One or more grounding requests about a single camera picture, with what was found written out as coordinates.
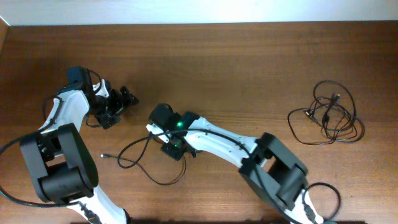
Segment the black plastic bracket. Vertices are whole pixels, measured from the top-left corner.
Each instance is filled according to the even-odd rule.
[[[186,112],[183,116],[174,113],[171,106],[165,103],[158,104],[149,116],[149,119],[158,127],[162,128],[163,131],[188,129],[194,120],[198,118],[200,118],[200,116],[192,112]],[[179,161],[185,152],[190,152],[193,157],[196,157],[196,149],[186,144],[183,139],[186,134],[187,132],[173,134],[170,138],[170,142],[163,143],[160,150],[176,161]]]
[[[53,159],[49,155],[60,150],[65,162],[48,166],[46,162]],[[46,136],[38,134],[22,141],[21,151],[36,194],[43,202],[65,204],[93,196],[98,172],[73,123],[60,126]]]
[[[109,98],[104,98],[106,110],[95,114],[95,118],[104,129],[119,123],[123,111],[139,103],[139,100],[125,86],[122,86],[120,92],[121,94],[117,90],[111,89]]]
[[[292,210],[297,196],[308,185],[308,169],[275,136],[264,133],[256,143],[250,158],[242,160],[239,173],[261,200],[271,205],[276,202],[282,210]],[[272,157],[275,162],[266,172],[260,161]]]

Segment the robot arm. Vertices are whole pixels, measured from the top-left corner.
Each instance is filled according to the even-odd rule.
[[[111,89],[109,81],[91,84],[90,70],[68,69],[68,85],[57,91],[54,106],[41,127],[40,134],[21,141],[34,189],[44,202],[74,205],[90,223],[126,224],[129,215],[117,207],[98,185],[98,172],[79,135],[81,122],[92,114],[108,129],[120,121],[119,115],[139,101],[126,87],[121,94]],[[64,155],[65,162],[48,166],[47,162]]]
[[[305,178],[308,170],[275,136],[268,133],[261,138],[240,136],[211,124],[197,114],[187,112],[180,116],[173,113],[169,105],[158,105],[151,113],[150,120],[152,124],[146,128],[153,134],[179,129],[205,129],[239,142],[248,152],[226,138],[203,131],[159,136],[164,142],[161,150],[175,160],[181,159],[184,152],[190,152],[194,157],[196,151],[219,156],[239,168],[239,173],[261,200],[299,223],[313,223],[307,218],[302,203],[308,185]],[[276,160],[266,172],[262,167],[271,157]],[[305,194],[305,203],[314,212],[315,221],[323,223],[308,194]]]

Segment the cable connector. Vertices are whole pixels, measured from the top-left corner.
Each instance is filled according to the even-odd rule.
[[[317,119],[313,116],[313,115],[315,114],[315,110],[308,109],[308,110],[305,110],[304,113],[305,113],[305,115],[307,115],[307,117],[310,118],[312,121],[314,121],[314,122],[316,122],[316,123],[318,122]]]
[[[307,218],[312,222],[315,223],[315,212],[313,212],[312,208],[307,205],[306,203],[304,204],[304,212]]]
[[[337,103],[338,99],[340,99],[340,94],[337,94],[337,96],[335,97],[335,103]]]
[[[85,217],[87,218],[88,222],[92,224],[102,224],[99,216],[95,214],[93,211],[89,210],[86,208],[86,205],[79,202],[79,205],[81,207],[81,211],[84,211]]]
[[[101,154],[101,158],[108,159],[108,158],[110,158],[110,157],[109,157],[109,155],[108,155],[108,154]]]

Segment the black cable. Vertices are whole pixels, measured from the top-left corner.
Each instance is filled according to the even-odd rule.
[[[59,99],[59,100],[60,100],[60,103],[59,103],[59,105],[58,105],[58,107],[57,107],[57,110],[56,110],[56,112],[55,112],[53,118],[50,118],[50,122],[48,123],[48,125],[44,126],[43,128],[40,128],[40,129],[37,130],[37,131],[34,131],[34,132],[32,132],[32,133],[29,133],[29,134],[26,134],[26,135],[21,136],[21,137],[19,137],[19,138],[16,138],[16,139],[10,141],[9,143],[5,144],[3,147],[0,148],[0,156],[1,156],[1,154],[4,153],[4,151],[6,151],[6,149],[8,149],[9,147],[11,147],[11,146],[14,145],[15,143],[21,142],[21,141],[23,141],[23,140],[25,140],[25,139],[27,139],[27,138],[31,138],[31,137],[33,137],[33,136],[36,136],[36,135],[40,134],[42,131],[45,131],[46,129],[48,129],[49,127],[51,127],[53,124],[55,124],[55,120],[56,120],[56,118],[58,117],[58,114],[59,114],[60,109],[61,109],[62,104],[63,104],[63,101],[62,101],[61,98],[59,98],[59,97],[57,97],[57,96],[55,96],[55,98]],[[12,202],[14,202],[14,203],[17,203],[17,204],[19,204],[19,205],[30,206],[30,207],[58,208],[58,207],[67,207],[67,206],[71,206],[71,205],[76,205],[76,204],[78,204],[78,202],[73,202],[73,203],[68,203],[68,204],[57,204],[57,203],[55,203],[55,204],[47,204],[47,203],[28,202],[28,201],[20,200],[20,199],[18,199],[18,198],[15,198],[15,197],[11,196],[11,195],[10,195],[9,193],[7,193],[1,186],[0,186],[0,193],[1,193],[1,195],[2,195],[3,197],[5,197],[6,199],[8,199],[8,200],[10,200],[10,201],[12,201]]]
[[[317,91],[318,87],[324,83],[331,83],[333,85],[338,85],[338,86],[342,87],[342,89],[344,89],[345,92],[347,92],[347,94],[349,95],[349,98],[351,100],[352,106],[353,106],[353,114],[351,114],[344,106],[337,103],[337,101],[340,98],[340,95],[335,96],[335,94],[332,94],[332,96],[330,98],[325,97],[325,96],[317,96],[316,95],[316,91]],[[314,86],[313,97],[314,97],[314,100],[311,102],[311,104],[308,108],[295,109],[295,110],[292,110],[291,112],[289,112],[287,115],[287,122],[289,124],[289,128],[293,134],[293,137],[298,142],[300,142],[302,144],[306,144],[306,145],[312,145],[312,146],[313,145],[333,144],[334,142],[354,143],[354,142],[358,142],[359,140],[361,140],[364,137],[365,125],[362,122],[362,120],[360,120],[357,117],[354,98],[345,86],[343,86],[342,84],[340,84],[336,81],[332,81],[332,80],[320,81]],[[324,114],[322,116],[322,122],[320,123],[314,117],[314,115],[321,108],[326,108],[326,111],[324,112]],[[338,113],[342,114],[342,117],[337,122],[337,125],[334,128],[328,127],[329,120],[330,120],[329,112],[331,110],[337,111]],[[292,127],[292,124],[290,122],[290,115],[292,115],[293,113],[296,113],[298,111],[303,111],[310,120],[312,120],[315,124],[317,124],[319,127],[321,127],[321,133],[322,134],[325,133],[324,137],[326,137],[328,139],[328,141],[315,141],[315,142],[301,141],[297,137],[297,135]],[[356,122],[359,123],[359,126],[361,128],[360,133],[358,133],[358,129],[355,125]]]
[[[85,116],[86,116],[86,125],[87,125],[87,126],[89,126],[89,127],[91,127],[91,128],[100,128],[100,127],[102,127],[101,124],[88,124],[88,117],[89,117],[89,115],[86,114]]]
[[[339,191],[337,190],[337,188],[336,188],[335,186],[333,186],[333,185],[331,185],[331,184],[328,184],[328,183],[317,182],[317,183],[314,183],[314,184],[309,185],[309,186],[305,189],[304,194],[303,194],[303,197],[302,197],[302,199],[303,199],[303,200],[302,200],[302,203],[303,203],[304,207],[309,207],[309,205],[307,205],[307,203],[305,203],[305,194],[306,194],[312,187],[315,187],[315,186],[325,186],[325,187],[328,187],[328,188],[332,189],[332,191],[334,191],[335,194],[336,194],[336,196],[337,196],[337,208],[336,208],[335,211],[330,215],[330,217],[328,217],[328,218],[323,218],[323,222],[324,222],[324,223],[330,222],[330,221],[337,215],[337,212],[338,212],[338,210],[339,210],[340,207],[341,207],[341,195],[340,195]]]
[[[47,97],[46,99],[44,99],[43,105],[42,105],[42,112],[43,112],[43,120],[44,120],[44,121],[47,120],[47,116],[45,115],[45,108],[46,108],[46,106],[47,106],[47,102],[48,102],[48,100],[52,100],[52,99],[54,99],[54,98],[58,99],[58,100],[60,101],[60,103],[63,102],[63,101],[62,101],[62,98],[60,98],[59,96],[55,96],[55,95],[49,96],[49,97]]]
[[[239,146],[241,149],[243,149],[243,150],[245,151],[245,153],[246,153],[251,159],[253,159],[253,160],[255,159],[255,158],[253,157],[253,155],[250,154],[249,150],[244,146],[244,144],[238,142],[237,140],[235,140],[235,139],[233,139],[233,138],[230,138],[230,137],[228,137],[228,136],[225,136],[224,134],[220,134],[220,133],[217,133],[217,132],[214,132],[214,131],[211,131],[211,130],[207,130],[207,129],[190,128],[190,129],[181,129],[181,130],[174,130],[174,131],[166,131],[166,132],[159,133],[159,134],[150,134],[148,137],[140,138],[140,139],[138,139],[138,140],[136,140],[136,141],[134,141],[134,142],[128,144],[128,145],[119,153],[119,156],[117,157],[118,164],[119,164],[120,167],[123,168],[124,166],[120,163],[120,160],[124,160],[124,159],[121,157],[121,156],[123,155],[123,153],[126,152],[126,150],[128,150],[131,146],[133,146],[133,145],[135,145],[135,144],[137,144],[137,143],[139,143],[139,142],[141,142],[141,141],[150,140],[150,139],[153,139],[153,138],[155,138],[155,137],[157,137],[157,136],[162,136],[162,135],[166,135],[166,134],[185,133],[185,132],[188,132],[188,131],[199,131],[199,132],[203,132],[203,133],[214,134],[214,135],[216,135],[216,136],[225,138],[225,139],[231,141],[232,143],[235,143],[235,144],[236,144],[237,146]],[[262,183],[262,180],[261,180],[261,178],[260,178],[260,173],[258,173],[258,170],[257,170],[257,169],[254,169],[254,173],[255,173],[255,175],[257,176],[257,180],[258,180],[258,182],[260,183],[260,187],[263,189],[263,191],[265,191],[266,195],[270,195],[270,193],[269,193],[269,192],[267,191],[267,189],[265,188],[264,183]],[[320,185],[320,184],[321,184],[321,182],[314,183],[314,184],[310,185],[309,187],[313,187],[314,185]],[[338,211],[340,210],[340,202],[341,202],[340,193],[338,193],[338,191],[337,191],[337,189],[336,189],[335,187],[333,187],[332,190],[335,190],[335,192],[336,192],[337,195],[338,195],[338,201],[339,201],[339,202],[338,202],[338,205],[339,205],[339,206],[338,206],[337,209],[333,212],[333,215],[332,215],[331,218],[333,218],[333,217],[338,213]],[[278,204],[277,204],[277,202],[276,202],[275,200],[270,199],[270,203],[271,203],[272,206],[273,206],[274,208],[276,208],[276,209],[278,210],[278,212],[279,212],[286,220],[288,220],[289,222],[292,222],[292,223],[294,223],[294,224],[302,224],[302,223],[298,222],[297,220],[294,220],[294,219],[291,218],[290,216],[286,215],[285,212],[278,206]]]
[[[141,168],[141,170],[145,173],[145,175],[148,176],[148,178],[150,178],[150,180],[153,181],[153,182],[155,182],[156,184],[159,184],[159,185],[162,185],[162,186],[168,186],[168,185],[175,184],[175,183],[177,183],[177,182],[184,176],[185,171],[187,170],[187,161],[186,161],[186,159],[185,159],[185,156],[183,156],[183,158],[184,158],[184,162],[183,162],[183,171],[180,173],[180,175],[179,175],[176,179],[174,179],[174,180],[172,180],[172,181],[170,181],[170,182],[167,182],[167,183],[161,183],[161,182],[155,180],[153,177],[151,177],[151,176],[148,174],[148,172],[144,169],[144,167],[142,167],[142,166],[138,163],[138,162],[142,159],[142,157],[144,156],[144,153],[145,153],[145,151],[146,151],[146,149],[147,149],[147,147],[148,147],[148,143],[149,143],[149,141],[152,139],[152,135],[153,135],[152,133],[150,133],[150,134],[148,135],[149,138],[146,139],[146,143],[145,143],[145,146],[144,146],[144,148],[143,148],[143,150],[142,150],[142,152],[141,152],[141,155],[140,155],[140,156],[138,157],[138,159],[135,160],[135,161],[132,161],[132,160],[126,159],[126,158],[122,158],[122,157],[118,157],[118,156],[112,156],[112,155],[109,155],[109,154],[102,154],[101,157],[102,157],[102,158],[115,158],[115,159],[117,159],[117,160],[118,160],[118,165],[119,165],[121,168],[123,168],[123,169],[132,168],[132,167],[134,167],[135,165],[137,165],[137,166],[139,166],[139,167]],[[129,147],[131,147],[132,145],[134,145],[134,144],[129,144],[129,145],[127,145],[127,146],[123,149],[123,151],[126,151],[126,150],[127,150]],[[129,165],[129,166],[124,166],[124,165],[122,165],[122,164],[119,163],[120,160],[129,161],[129,162],[131,162],[131,165]]]
[[[101,77],[100,77],[100,75],[98,74],[98,73],[96,73],[96,72],[94,72],[94,71],[92,71],[92,70],[90,70],[90,69],[87,69],[88,70],[88,73],[89,74],[94,74],[96,77],[98,77],[98,79],[99,79],[99,87],[94,91],[94,94],[97,94],[97,92],[99,92],[100,90],[101,90],[101,87],[102,87],[102,79],[101,79]]]
[[[112,155],[109,155],[109,154],[101,154],[101,157],[102,157],[102,158],[113,158],[113,159],[117,159],[117,158],[118,158],[117,156],[112,156]],[[172,181],[170,181],[170,182],[161,183],[161,182],[155,180],[152,176],[150,176],[150,175],[148,174],[148,172],[144,169],[144,167],[143,167],[140,163],[138,163],[137,161],[132,161],[132,160],[130,160],[130,159],[126,159],[126,158],[123,158],[123,157],[120,158],[120,160],[122,160],[122,161],[132,162],[134,165],[137,165],[138,167],[141,168],[141,170],[145,173],[145,175],[146,175],[148,178],[150,178],[151,181],[155,182],[156,184],[162,185],[162,186],[169,186],[169,185],[175,184],[175,183],[177,183],[179,180],[181,180],[181,178],[182,178],[182,177],[184,176],[184,174],[185,174],[185,171],[187,171],[187,160],[185,159],[185,156],[183,156],[183,159],[184,159],[184,160],[183,160],[182,171],[181,171],[181,173],[178,175],[178,177],[176,177],[174,180],[172,180]]]

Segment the wood grain surface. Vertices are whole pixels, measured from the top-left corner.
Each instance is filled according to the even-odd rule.
[[[100,186],[137,220],[239,222],[280,217],[260,201],[237,168],[208,153],[187,155],[187,173],[163,187],[139,169],[124,170],[100,154],[118,154],[147,135],[158,103],[193,111],[235,133],[276,135],[309,169],[308,181],[341,192],[337,220],[398,220],[398,23],[309,22],[213,25],[10,27],[0,56],[0,143],[43,123],[42,100],[67,83],[66,69],[81,65],[112,86],[126,85],[140,104],[111,129],[82,126]],[[352,92],[366,125],[355,144],[306,146],[289,130],[287,113],[313,100],[320,80],[336,80]],[[315,139],[319,129],[303,116],[295,124]],[[142,145],[126,153],[136,158]],[[151,142],[142,165],[156,179],[181,169]],[[12,195],[39,202],[18,146],[0,158],[0,183]],[[311,192],[327,216],[335,196]],[[76,223],[66,208],[26,208],[0,197],[0,223]]]

